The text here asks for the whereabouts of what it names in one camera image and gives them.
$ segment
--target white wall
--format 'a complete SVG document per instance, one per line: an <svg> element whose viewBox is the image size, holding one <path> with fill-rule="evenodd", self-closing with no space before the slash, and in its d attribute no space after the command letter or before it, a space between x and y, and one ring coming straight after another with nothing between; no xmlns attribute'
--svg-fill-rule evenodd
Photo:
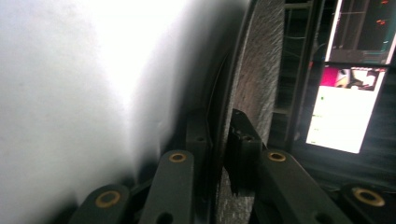
<svg viewBox="0 0 396 224"><path fill-rule="evenodd" d="M247 6L0 0L1 223L48 222L105 184L138 182L189 76L205 76L211 45Z"/></svg>

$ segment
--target bolt hole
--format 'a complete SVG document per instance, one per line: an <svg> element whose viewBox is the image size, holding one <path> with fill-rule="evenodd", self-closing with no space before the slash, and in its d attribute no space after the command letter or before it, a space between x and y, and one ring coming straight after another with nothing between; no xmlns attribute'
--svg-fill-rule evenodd
<svg viewBox="0 0 396 224"><path fill-rule="evenodd" d="M109 190L101 193L95 200L99 208L108 208L117 204L120 200L120 194L116 190Z"/></svg>
<svg viewBox="0 0 396 224"><path fill-rule="evenodd" d="M354 188L352 189L353 195L358 199L361 203L366 203L371 206L381 207L385 205L385 200L378 193L363 188Z"/></svg>
<svg viewBox="0 0 396 224"><path fill-rule="evenodd" d="M372 194L368 193L368 192L362 192L361 193L361 197L369 200L369 201L374 201L375 200L375 196L373 196Z"/></svg>
<svg viewBox="0 0 396 224"><path fill-rule="evenodd" d="M183 162L184 160L186 160L186 158L186 155L184 155L183 153L174 153L169 157L169 161Z"/></svg>
<svg viewBox="0 0 396 224"><path fill-rule="evenodd" d="M157 224L171 224L173 222L173 216L169 213L162 213L157 218Z"/></svg>
<svg viewBox="0 0 396 224"><path fill-rule="evenodd" d="M278 153L278 152L269 152L268 153L268 158L271 161L285 161L286 157L285 155Z"/></svg>
<svg viewBox="0 0 396 224"><path fill-rule="evenodd" d="M332 218L324 213L319 213L315 216L315 220L320 224L333 224Z"/></svg>

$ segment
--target monitor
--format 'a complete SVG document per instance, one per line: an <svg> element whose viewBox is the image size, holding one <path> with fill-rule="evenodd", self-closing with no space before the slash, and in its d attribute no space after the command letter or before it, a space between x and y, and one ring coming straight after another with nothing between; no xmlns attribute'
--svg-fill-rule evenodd
<svg viewBox="0 0 396 224"><path fill-rule="evenodd" d="M385 67L325 65L307 144L359 153Z"/></svg>
<svg viewBox="0 0 396 224"><path fill-rule="evenodd" d="M395 38L396 1L339 0L325 62L390 64Z"/></svg>

